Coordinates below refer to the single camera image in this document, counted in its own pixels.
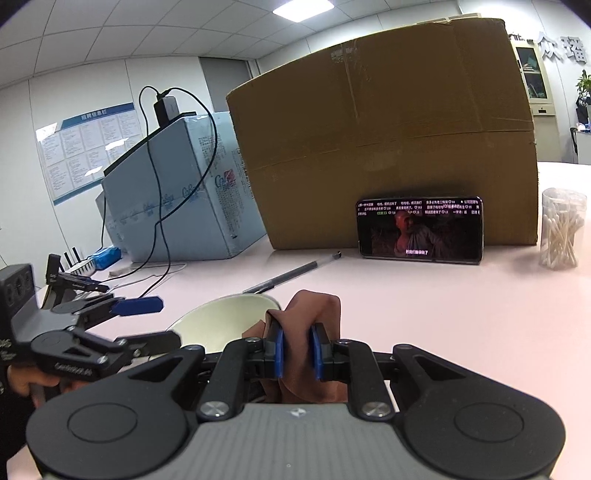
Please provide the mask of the person left hand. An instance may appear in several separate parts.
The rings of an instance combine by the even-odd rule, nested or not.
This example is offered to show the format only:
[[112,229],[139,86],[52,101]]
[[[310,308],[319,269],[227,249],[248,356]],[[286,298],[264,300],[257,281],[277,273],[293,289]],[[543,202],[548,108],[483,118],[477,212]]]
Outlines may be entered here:
[[41,397],[31,392],[33,385],[53,388],[60,384],[59,377],[44,373],[34,366],[9,366],[7,378],[11,390],[20,396],[31,397],[35,407],[41,405]]

